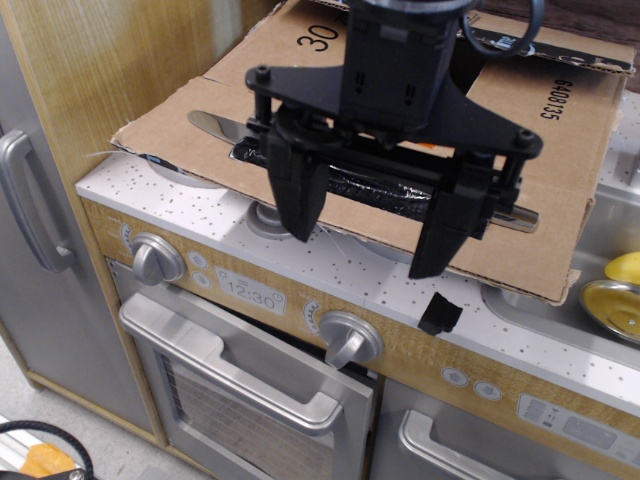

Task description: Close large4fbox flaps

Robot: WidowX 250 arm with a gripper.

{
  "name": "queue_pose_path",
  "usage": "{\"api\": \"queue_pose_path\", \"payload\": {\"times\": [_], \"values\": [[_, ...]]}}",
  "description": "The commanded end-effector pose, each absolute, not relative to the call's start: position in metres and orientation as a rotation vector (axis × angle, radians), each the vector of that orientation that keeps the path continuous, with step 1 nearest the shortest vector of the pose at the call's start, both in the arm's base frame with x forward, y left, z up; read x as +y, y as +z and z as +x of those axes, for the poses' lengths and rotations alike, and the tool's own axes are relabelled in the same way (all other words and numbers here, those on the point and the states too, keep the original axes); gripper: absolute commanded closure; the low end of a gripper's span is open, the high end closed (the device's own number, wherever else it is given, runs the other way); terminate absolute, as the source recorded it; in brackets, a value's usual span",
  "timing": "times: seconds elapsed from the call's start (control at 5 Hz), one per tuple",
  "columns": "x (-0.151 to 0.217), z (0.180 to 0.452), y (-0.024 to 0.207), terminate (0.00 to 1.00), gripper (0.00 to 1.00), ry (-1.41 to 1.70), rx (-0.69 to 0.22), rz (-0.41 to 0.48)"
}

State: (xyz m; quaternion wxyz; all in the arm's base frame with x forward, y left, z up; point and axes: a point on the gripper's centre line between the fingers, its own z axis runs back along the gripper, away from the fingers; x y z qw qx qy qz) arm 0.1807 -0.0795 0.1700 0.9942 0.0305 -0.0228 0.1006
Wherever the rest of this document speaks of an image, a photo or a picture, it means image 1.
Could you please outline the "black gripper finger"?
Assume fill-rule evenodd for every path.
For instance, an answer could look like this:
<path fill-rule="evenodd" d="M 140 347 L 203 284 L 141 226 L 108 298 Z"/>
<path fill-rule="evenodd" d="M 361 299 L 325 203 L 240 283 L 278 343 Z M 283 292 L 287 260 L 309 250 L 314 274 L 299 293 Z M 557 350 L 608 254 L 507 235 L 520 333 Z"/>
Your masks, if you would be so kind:
<path fill-rule="evenodd" d="M 325 204 L 328 165 L 276 126 L 264 135 L 264 156 L 281 224 L 294 238 L 307 242 Z"/>
<path fill-rule="evenodd" d="M 456 154 L 454 172 L 434 191 L 424 217 L 409 277 L 442 274 L 468 237 L 482 234 L 493 212 L 493 157 Z"/>

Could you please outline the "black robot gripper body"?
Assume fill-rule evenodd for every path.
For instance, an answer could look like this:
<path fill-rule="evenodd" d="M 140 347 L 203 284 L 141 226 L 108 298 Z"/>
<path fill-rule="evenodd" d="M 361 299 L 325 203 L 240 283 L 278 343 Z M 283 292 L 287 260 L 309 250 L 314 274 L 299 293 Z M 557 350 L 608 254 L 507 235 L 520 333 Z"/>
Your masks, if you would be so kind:
<path fill-rule="evenodd" d="M 537 157 L 542 139 L 469 100 L 450 76 L 463 33 L 489 58 L 514 56 L 541 27 L 535 1 L 524 36 L 508 50 L 488 50 L 470 31 L 478 1 L 351 1 L 344 62 L 333 67 L 260 65 L 245 77 L 255 95 L 254 129 L 276 126 L 314 151 L 333 150 L 365 134 L 391 148 L 432 143 L 516 160 Z"/>

